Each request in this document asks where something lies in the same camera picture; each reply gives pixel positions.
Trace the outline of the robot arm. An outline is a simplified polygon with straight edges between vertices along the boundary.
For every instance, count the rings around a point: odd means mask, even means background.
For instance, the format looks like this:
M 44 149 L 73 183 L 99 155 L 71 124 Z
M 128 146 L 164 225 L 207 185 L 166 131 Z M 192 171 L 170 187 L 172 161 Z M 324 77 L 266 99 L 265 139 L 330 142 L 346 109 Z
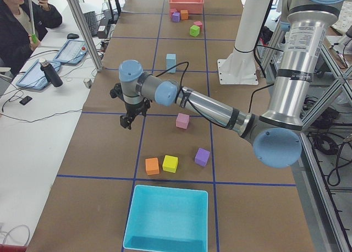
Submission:
M 289 37 L 264 114 L 241 112 L 180 83 L 153 76 L 138 61 L 127 60 L 120 64 L 119 83 L 110 91 L 111 97 L 125 104 L 121 125 L 130 128 L 136 116 L 146 114 L 151 101 L 164 106 L 175 103 L 237 132 L 265 165 L 284 168 L 294 164 L 302 151 L 298 136 L 303 127 L 301 108 L 314 78 L 326 30 L 338 21 L 343 1 L 284 1 L 282 14 L 290 25 Z

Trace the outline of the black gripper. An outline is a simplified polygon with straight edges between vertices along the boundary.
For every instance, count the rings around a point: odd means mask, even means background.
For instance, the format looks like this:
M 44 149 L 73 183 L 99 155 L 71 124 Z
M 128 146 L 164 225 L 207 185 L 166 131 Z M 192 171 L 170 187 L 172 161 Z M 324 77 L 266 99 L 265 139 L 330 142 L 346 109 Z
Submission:
M 142 114 L 146 117 L 146 113 L 150 108 L 150 100 L 141 96 L 127 96 L 123 94 L 121 83 L 116 83 L 109 92 L 111 98 L 119 98 L 124 102 L 126 114 L 120 116 L 120 125 L 131 130 L 131 124 L 135 117 Z

